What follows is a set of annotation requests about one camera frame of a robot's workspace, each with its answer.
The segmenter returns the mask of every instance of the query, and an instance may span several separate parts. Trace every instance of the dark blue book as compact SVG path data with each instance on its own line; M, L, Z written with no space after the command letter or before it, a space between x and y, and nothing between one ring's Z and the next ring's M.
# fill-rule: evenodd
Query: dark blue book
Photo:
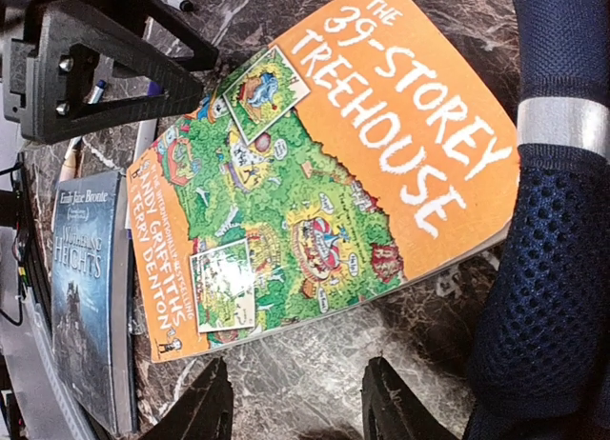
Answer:
M135 429L125 177L108 171L59 183L51 321L62 381L114 435Z

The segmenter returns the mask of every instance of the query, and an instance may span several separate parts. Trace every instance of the marble surface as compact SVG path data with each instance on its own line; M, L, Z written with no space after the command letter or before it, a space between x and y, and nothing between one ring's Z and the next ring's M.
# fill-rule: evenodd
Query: marble surface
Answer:
M193 0L180 15L220 49L210 88L283 31L329 0ZM511 0L415 0L466 57L508 113L518 101L517 26ZM150 41L163 52L182 51L157 25ZM110 93L134 95L141 80L111 81ZM172 118L161 122L162 127ZM85 137L83 174L124 169L132 160L137 125ZM49 267L51 211L67 143L27 154L34 214ZM426 407L453 433L465 427L473 399L464 365L500 248L454 266L375 302L308 326L214 353L151 364L149 341L135 290L139 438L157 423L213 357L222 355L234 386L234 439L357 439L364 367L383 355Z

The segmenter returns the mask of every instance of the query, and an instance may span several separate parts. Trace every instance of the book cover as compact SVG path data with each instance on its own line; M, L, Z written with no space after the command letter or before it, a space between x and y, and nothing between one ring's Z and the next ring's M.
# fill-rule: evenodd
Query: book cover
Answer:
M411 0L334 0L130 167L152 360L349 308L480 248L512 215L516 143Z
M114 300L128 303L127 258L121 256L128 242L117 237L125 232L117 226L123 226L126 205L125 177L118 171L61 182L53 230L51 322L58 374L111 433L132 426L132 396L126 399L125 390L116 388L130 387L127 307Z

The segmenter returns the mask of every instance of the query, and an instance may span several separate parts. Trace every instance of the orange book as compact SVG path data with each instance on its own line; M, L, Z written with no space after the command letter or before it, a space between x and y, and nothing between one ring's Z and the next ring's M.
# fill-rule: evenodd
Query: orange book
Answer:
M347 309L497 242L516 143L411 0L334 0L130 167L152 360Z

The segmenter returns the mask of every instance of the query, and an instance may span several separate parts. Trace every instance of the metal screw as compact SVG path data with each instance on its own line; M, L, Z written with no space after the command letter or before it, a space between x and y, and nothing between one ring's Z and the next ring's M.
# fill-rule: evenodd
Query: metal screw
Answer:
M66 57L59 61L59 69L68 73L74 67L74 60L71 57Z
M55 111L57 111L57 114L60 114L61 116L66 116L68 111L70 111L70 104L68 102L62 102L55 107Z

